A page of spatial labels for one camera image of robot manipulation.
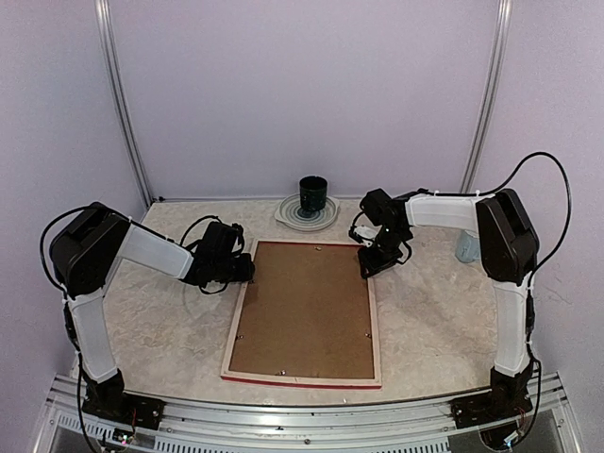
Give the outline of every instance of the black cup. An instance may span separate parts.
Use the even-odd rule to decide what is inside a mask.
[[[300,179],[300,208],[308,215],[322,210],[327,202],[327,181],[320,176]]]

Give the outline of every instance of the white plastic segment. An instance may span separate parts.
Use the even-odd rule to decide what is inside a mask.
[[[405,203],[412,227],[445,227],[465,229],[478,235],[476,207],[488,196],[416,195]]]
[[[529,365],[527,351],[527,285],[526,276],[522,285],[512,282],[494,281],[497,304],[497,353],[495,370],[513,378]]]
[[[131,225],[117,258],[134,261],[174,278],[184,278],[191,268],[193,255],[177,243]]]
[[[86,374],[98,383],[117,373],[103,312],[103,289],[67,298]]]

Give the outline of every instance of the marble table surface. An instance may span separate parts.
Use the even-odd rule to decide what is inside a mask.
[[[217,214],[255,238],[347,241],[359,201],[317,233],[279,224],[275,200],[156,203],[144,224],[179,241],[197,218]],[[361,217],[360,224],[368,221]],[[203,235],[196,227],[190,239]],[[195,287],[122,262],[105,299],[109,338],[126,389],[204,401],[260,405],[355,404],[448,394],[488,385],[495,357],[495,295],[479,263],[455,258],[459,231],[415,228],[413,256],[375,277],[381,390],[308,390],[223,381],[220,365],[239,291]]]

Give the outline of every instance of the white robotic arm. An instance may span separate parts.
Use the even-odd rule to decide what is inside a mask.
[[[484,270],[493,281],[497,311],[497,351],[491,371],[491,397],[461,401],[454,410],[460,428],[513,415],[527,404],[527,382],[532,361],[527,333],[532,329],[530,273],[536,266],[539,242],[517,194],[504,189],[481,196],[447,196],[420,190],[392,199],[383,190],[369,192],[361,211],[379,233],[367,240],[366,231],[353,223],[349,235],[366,247],[359,250],[363,277],[373,276],[401,263],[403,243],[412,238],[412,227],[450,227],[478,235]],[[479,405],[476,417],[469,408]]]
[[[494,195],[473,197],[418,194],[409,199],[405,210],[412,227],[463,229],[479,236],[476,204]],[[520,285],[493,280],[497,312],[497,352],[495,370],[513,378],[529,366],[526,317],[529,275]]]
[[[237,243],[239,249],[233,251]],[[252,278],[254,264],[242,252],[243,229],[236,224],[211,222],[201,240],[183,247],[100,203],[83,209],[50,245],[64,294],[66,327],[87,382],[83,411],[121,423],[130,423],[137,414],[138,426],[157,429],[163,408],[157,399],[124,393],[103,312],[110,270],[121,260],[130,260],[204,293],[210,281],[226,287],[231,281]]]

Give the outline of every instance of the lavender wall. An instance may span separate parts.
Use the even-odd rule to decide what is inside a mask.
[[[92,1],[0,3],[0,451],[25,451],[56,372],[74,358],[43,276],[45,224],[101,200],[141,216]]]
[[[536,149],[558,156],[573,189],[574,217],[560,253],[536,278],[537,351],[559,370],[589,452],[604,420],[604,3],[514,2],[501,85],[477,187],[503,180]],[[558,239],[565,215],[553,164],[534,161],[512,186],[542,240]]]
[[[497,1],[111,4],[151,184],[164,197],[459,188]]]

